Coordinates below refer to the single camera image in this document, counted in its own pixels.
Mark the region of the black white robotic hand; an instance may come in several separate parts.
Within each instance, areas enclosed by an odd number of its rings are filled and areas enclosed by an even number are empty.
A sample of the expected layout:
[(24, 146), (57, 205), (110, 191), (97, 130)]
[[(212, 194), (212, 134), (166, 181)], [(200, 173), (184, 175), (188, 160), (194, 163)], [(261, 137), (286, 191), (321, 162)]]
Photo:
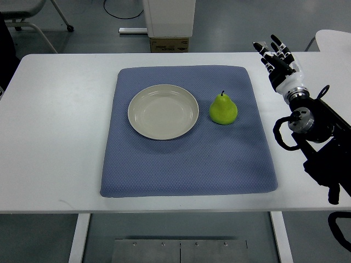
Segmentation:
[(253, 42), (254, 49), (262, 56), (261, 62), (269, 74), (274, 91), (285, 95), (288, 87), (301, 87), (303, 73), (299, 62), (295, 59), (286, 44), (271, 35), (273, 51), (258, 42)]

